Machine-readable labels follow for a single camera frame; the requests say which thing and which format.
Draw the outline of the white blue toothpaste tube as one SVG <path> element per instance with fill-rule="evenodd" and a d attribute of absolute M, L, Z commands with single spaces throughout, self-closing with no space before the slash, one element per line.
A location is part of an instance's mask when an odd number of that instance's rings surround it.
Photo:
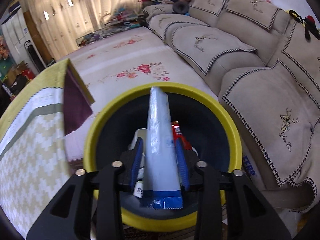
<path fill-rule="evenodd" d="M 142 205 L 159 210 L 183 207 L 169 101 L 159 87 L 150 89 Z"/>

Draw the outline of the red snack wrapper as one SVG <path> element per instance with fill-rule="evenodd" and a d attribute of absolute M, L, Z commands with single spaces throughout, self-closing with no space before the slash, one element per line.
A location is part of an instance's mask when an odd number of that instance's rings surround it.
<path fill-rule="evenodd" d="M 172 128 L 174 142 L 176 142 L 178 139 L 181 139 L 183 148 L 185 150 L 192 150 L 192 146 L 190 142 L 185 138 L 185 136 L 181 132 L 180 124 L 178 123 L 178 121 L 172 122 L 171 128 Z"/>

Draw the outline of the yellow rim trash bin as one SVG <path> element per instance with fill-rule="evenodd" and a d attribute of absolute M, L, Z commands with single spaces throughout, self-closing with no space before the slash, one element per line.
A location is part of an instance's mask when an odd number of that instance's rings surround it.
<path fill-rule="evenodd" d="M 126 166 L 129 187 L 120 194 L 124 224 L 144 231 L 170 232 L 196 224 L 197 194 L 190 168 L 175 148 L 171 123 L 197 151 L 197 160 L 222 172 L 241 167 L 238 130 L 226 110 L 208 94 L 180 83 L 150 83 L 111 101 L 93 122 L 84 149 L 84 168 L 101 170 L 116 160 Z"/>

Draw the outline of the patterned yellow table cloth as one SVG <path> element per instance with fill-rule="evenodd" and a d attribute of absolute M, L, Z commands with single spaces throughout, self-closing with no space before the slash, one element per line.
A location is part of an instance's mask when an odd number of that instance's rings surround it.
<path fill-rule="evenodd" d="M 65 136 L 92 114 L 71 60 L 36 76 L 1 117 L 1 209 L 22 236 L 71 176 Z"/>

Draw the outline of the beige sectional sofa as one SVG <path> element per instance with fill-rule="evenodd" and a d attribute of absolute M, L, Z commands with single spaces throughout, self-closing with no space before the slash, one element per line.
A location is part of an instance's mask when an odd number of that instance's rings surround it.
<path fill-rule="evenodd" d="M 276 208 L 319 202 L 319 40 L 262 0 L 191 0 L 143 9 L 151 31 L 218 97 L 240 133 L 242 164 Z"/>

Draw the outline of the black tower fan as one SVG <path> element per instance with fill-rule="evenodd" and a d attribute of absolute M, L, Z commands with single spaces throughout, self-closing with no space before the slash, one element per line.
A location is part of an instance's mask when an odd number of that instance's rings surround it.
<path fill-rule="evenodd" d="M 43 70 L 45 70 L 46 67 L 42 63 L 37 51 L 35 50 L 35 47 L 33 46 L 32 42 L 31 42 L 31 40 L 26 40 L 24 43 L 24 47 L 25 47 L 31 61 L 35 65 L 37 71 L 40 73 Z"/>

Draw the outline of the floral beige floor mat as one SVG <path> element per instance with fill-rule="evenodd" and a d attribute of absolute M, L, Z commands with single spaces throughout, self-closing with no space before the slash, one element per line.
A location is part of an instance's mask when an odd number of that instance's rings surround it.
<path fill-rule="evenodd" d="M 94 98 L 92 115 L 66 136 L 68 161 L 83 158 L 91 123 L 110 101 L 127 90 L 153 82 L 176 82 L 217 98 L 193 68 L 145 27 L 94 42 L 66 57 Z"/>

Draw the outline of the white standing air conditioner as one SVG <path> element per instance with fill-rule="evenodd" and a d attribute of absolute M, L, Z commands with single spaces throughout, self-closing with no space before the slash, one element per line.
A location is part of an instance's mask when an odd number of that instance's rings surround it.
<path fill-rule="evenodd" d="M 35 64 L 25 48 L 25 42 L 28 45 L 32 44 L 33 47 L 34 43 L 26 25 L 22 9 L 16 10 L 7 22 L 1 25 L 1 29 L 15 63 L 19 64 L 24 61 L 28 64 L 29 68 L 33 68 L 36 71 Z"/>

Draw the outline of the cream patterned curtains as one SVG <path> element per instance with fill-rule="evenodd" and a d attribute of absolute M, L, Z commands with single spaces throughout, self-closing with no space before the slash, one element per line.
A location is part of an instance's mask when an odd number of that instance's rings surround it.
<path fill-rule="evenodd" d="M 76 39 L 104 26 L 120 8 L 141 10 L 138 0 L 19 0 L 56 60 L 76 51 Z"/>

